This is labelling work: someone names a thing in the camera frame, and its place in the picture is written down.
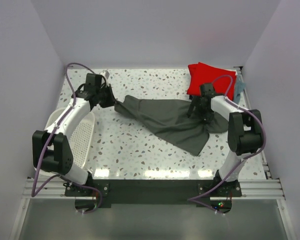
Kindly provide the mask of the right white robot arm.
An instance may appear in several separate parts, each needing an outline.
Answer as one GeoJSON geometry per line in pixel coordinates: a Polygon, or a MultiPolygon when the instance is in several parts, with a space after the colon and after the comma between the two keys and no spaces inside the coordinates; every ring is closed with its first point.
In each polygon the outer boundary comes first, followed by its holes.
{"type": "Polygon", "coordinates": [[[193,113],[204,123],[211,124],[216,117],[224,118],[227,125],[229,153],[222,167],[216,173],[220,180],[213,183],[213,192],[220,197],[230,190],[229,182],[239,177],[247,159],[259,154],[265,146],[265,130],[259,110],[249,110],[231,101],[227,96],[217,93],[211,83],[199,87],[199,96],[191,100],[187,117],[193,113]]]}

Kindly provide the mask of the grey t shirt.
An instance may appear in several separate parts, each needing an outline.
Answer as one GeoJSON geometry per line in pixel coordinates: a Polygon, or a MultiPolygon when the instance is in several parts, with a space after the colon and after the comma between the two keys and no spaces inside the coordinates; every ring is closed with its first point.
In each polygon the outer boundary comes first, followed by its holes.
{"type": "Polygon", "coordinates": [[[204,116],[197,108],[187,116],[190,102],[181,99],[138,99],[126,95],[117,101],[114,110],[138,120],[158,138],[198,156],[210,134],[228,131],[228,121],[218,113],[204,116]]]}

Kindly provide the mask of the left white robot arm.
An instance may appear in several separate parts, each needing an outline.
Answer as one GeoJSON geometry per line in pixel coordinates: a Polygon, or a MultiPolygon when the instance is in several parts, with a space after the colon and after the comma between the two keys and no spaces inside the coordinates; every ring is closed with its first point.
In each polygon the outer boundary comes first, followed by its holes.
{"type": "Polygon", "coordinates": [[[109,72],[87,73],[85,83],[72,91],[71,101],[61,115],[45,130],[37,130],[32,135],[33,166],[36,169],[34,182],[42,171],[60,175],[76,183],[76,191],[89,196],[94,184],[88,180],[89,174],[74,163],[70,138],[79,123],[96,106],[108,108],[116,100],[108,83],[109,72]]]}

